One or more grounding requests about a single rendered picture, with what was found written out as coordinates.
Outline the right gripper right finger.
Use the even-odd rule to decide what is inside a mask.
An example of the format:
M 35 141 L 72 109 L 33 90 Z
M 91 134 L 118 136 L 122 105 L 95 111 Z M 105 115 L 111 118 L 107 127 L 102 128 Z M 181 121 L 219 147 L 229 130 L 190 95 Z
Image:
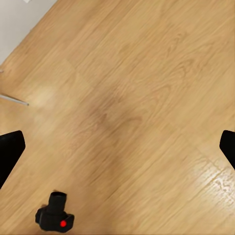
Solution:
M 235 169 L 235 132 L 224 130 L 220 139 L 219 147 Z

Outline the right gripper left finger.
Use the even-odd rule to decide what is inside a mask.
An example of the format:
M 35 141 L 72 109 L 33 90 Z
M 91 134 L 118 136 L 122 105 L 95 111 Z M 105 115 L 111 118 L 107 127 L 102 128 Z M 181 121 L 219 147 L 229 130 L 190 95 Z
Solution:
M 18 130 L 0 136 L 0 188 L 2 188 L 24 150 L 25 141 L 22 131 Z

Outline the digital camera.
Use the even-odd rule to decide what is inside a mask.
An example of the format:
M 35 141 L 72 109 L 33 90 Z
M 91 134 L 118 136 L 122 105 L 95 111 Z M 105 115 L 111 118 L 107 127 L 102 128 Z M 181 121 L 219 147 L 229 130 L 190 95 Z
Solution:
M 66 233 L 73 227 L 74 215 L 69 217 L 64 211 L 66 197 L 65 193 L 53 192 L 48 206 L 38 209 L 35 221 L 42 230 Z

